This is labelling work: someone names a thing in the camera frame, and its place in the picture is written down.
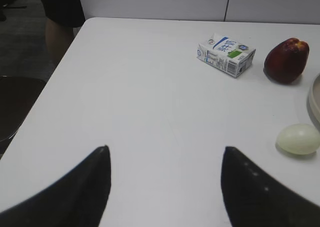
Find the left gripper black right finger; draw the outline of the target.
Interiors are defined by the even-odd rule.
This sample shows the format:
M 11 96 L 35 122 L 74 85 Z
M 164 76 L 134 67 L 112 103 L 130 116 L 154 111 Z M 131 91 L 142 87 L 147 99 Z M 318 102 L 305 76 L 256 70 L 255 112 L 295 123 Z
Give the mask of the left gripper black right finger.
M 221 191 L 233 227 L 318 227 L 320 207 L 287 188 L 233 146 L 224 150 Z

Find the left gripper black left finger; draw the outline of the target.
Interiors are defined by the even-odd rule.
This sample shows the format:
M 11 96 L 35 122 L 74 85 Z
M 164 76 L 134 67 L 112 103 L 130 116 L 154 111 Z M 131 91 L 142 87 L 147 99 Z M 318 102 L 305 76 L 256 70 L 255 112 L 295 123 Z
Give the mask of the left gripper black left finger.
M 1 212 L 2 227 L 97 227 L 111 190 L 108 146 L 90 153 L 46 189 Z

